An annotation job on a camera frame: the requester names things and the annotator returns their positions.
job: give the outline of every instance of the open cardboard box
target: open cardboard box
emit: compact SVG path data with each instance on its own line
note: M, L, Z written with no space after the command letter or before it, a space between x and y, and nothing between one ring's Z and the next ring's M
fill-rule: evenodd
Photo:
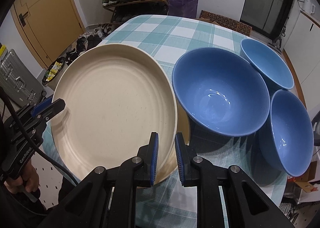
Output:
M315 179L317 169L317 161L313 161L310 163L307 171L299 176L299 177L288 177L288 182L295 182L298 186L300 186L306 193L310 193L313 191L318 191L318 188L314 187L309 183L310 180Z

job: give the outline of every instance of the suitcase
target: suitcase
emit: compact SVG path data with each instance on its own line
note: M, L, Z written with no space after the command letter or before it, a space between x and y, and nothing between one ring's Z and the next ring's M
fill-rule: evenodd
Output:
M30 73L11 49L0 56L0 85L5 93L19 106L36 104L45 95L42 84Z

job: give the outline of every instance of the blue bowl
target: blue bowl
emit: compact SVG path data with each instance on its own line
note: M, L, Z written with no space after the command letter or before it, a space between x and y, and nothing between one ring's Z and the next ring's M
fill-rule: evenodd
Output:
M267 120L270 97L265 82L232 52L199 48L185 53L173 68L172 85L189 116L220 135L250 135Z
M279 89L290 90L293 88L292 74L275 51L251 38L241 40L240 46L240 56L258 70L271 94Z
M311 162L313 129L302 102L287 90L271 98L270 115L259 130L260 150L266 161L291 176L302 175Z

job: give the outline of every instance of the silver bolt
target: silver bolt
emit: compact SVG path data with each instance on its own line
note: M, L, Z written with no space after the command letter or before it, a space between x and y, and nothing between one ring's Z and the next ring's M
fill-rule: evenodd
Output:
M200 156L195 156L194 158L193 158L193 161L194 162L196 162L196 163L201 163L202 162L202 157L200 157Z
M240 171L240 167L238 167L237 165L232 165L230 167L230 170L234 173L238 173Z
M141 158L138 156L134 156L131 161L135 164L140 163L141 162Z
M101 174L101 173L103 173L103 171L104 171L104 167L103 167L103 166L97 166L97 167L94 169L94 172L95 172L96 174Z

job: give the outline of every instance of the purple bag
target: purple bag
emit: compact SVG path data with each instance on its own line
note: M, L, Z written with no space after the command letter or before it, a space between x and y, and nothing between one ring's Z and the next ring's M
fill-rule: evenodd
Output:
M168 15L196 18L198 0L169 0Z

